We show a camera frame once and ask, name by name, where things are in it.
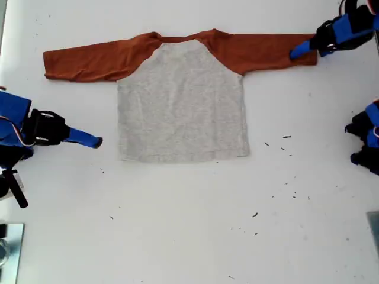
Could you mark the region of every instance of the raglan shirt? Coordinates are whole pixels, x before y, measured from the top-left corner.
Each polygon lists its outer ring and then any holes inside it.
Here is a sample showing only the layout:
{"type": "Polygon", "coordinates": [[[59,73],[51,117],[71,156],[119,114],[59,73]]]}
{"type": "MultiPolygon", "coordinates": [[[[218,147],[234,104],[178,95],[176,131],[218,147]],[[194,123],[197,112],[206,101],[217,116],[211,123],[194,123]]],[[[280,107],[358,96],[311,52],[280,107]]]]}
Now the raglan shirt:
{"type": "Polygon", "coordinates": [[[310,34],[188,37],[158,33],[43,54],[46,78],[117,81],[122,160],[188,162],[247,156],[242,78],[255,70],[315,65],[316,52],[291,61],[310,34]]]}

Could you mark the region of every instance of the white surface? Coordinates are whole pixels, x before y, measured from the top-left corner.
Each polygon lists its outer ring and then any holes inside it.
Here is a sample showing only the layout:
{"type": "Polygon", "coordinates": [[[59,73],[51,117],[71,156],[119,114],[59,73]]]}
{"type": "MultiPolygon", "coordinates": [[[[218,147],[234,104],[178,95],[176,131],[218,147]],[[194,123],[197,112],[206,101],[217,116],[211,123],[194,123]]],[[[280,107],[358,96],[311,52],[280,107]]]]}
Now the white surface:
{"type": "Polygon", "coordinates": [[[118,162],[116,84],[43,76],[45,50],[153,30],[312,33],[337,9],[328,0],[9,1],[0,85],[104,137],[98,150],[47,147],[17,166],[30,206],[4,200],[0,218],[27,225],[18,283],[378,283],[365,213],[379,209],[379,177],[350,163],[361,143],[343,132],[379,95],[374,41],[317,67],[247,76],[252,155],[218,163],[118,162]]]}

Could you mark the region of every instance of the orange sleeve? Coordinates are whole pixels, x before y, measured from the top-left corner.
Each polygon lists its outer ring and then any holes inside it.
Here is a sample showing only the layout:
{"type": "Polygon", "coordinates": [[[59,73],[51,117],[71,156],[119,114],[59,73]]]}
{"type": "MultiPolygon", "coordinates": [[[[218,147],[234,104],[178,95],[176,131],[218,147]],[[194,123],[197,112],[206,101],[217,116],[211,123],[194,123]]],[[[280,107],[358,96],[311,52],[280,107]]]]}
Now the orange sleeve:
{"type": "Polygon", "coordinates": [[[117,81],[132,74],[162,43],[156,33],[43,53],[45,77],[74,82],[117,81]]]}
{"type": "Polygon", "coordinates": [[[317,53],[290,60],[290,50],[312,38],[311,34],[228,34],[217,31],[199,39],[227,68],[244,75],[254,70],[316,65],[317,53]]]}

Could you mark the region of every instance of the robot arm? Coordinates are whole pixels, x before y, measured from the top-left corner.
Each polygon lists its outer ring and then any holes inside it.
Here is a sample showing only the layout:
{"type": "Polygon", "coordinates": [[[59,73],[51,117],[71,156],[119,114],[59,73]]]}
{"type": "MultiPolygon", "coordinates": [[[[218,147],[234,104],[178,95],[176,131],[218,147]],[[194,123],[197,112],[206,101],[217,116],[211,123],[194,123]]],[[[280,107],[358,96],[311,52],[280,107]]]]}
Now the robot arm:
{"type": "Polygon", "coordinates": [[[33,155],[32,146],[58,145],[61,142],[78,143],[98,148],[101,137],[66,125],[65,119],[51,111],[32,110],[31,100],[0,91],[0,198],[9,190],[21,208],[28,202],[14,175],[18,161],[33,155]]]}
{"type": "Polygon", "coordinates": [[[374,31],[379,29],[379,15],[372,14],[371,10],[378,8],[379,1],[369,3],[371,5],[362,5],[323,23],[313,38],[290,51],[290,59],[295,60],[312,50],[318,50],[322,57],[339,50],[353,50],[371,40],[374,31]]]}

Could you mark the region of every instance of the metal plate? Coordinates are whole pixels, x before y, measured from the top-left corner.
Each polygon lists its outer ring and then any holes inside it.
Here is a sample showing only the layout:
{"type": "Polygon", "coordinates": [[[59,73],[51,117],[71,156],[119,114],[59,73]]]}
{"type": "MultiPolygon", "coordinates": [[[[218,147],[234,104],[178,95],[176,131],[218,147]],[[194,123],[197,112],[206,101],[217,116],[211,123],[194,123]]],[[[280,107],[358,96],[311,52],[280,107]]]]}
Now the metal plate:
{"type": "Polygon", "coordinates": [[[0,269],[0,284],[15,284],[17,281],[18,264],[20,262],[24,224],[7,224],[6,226],[4,239],[11,247],[11,255],[0,269]]]}

